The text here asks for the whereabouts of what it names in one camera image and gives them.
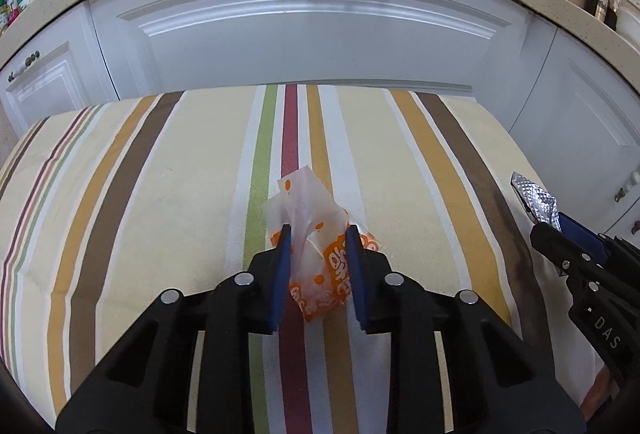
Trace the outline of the person right hand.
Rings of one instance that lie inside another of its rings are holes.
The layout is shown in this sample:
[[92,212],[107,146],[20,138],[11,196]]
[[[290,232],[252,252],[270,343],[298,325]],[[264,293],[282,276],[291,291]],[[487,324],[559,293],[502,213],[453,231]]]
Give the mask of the person right hand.
[[586,420],[589,420],[608,398],[612,382],[611,371],[603,367],[580,404],[580,411]]

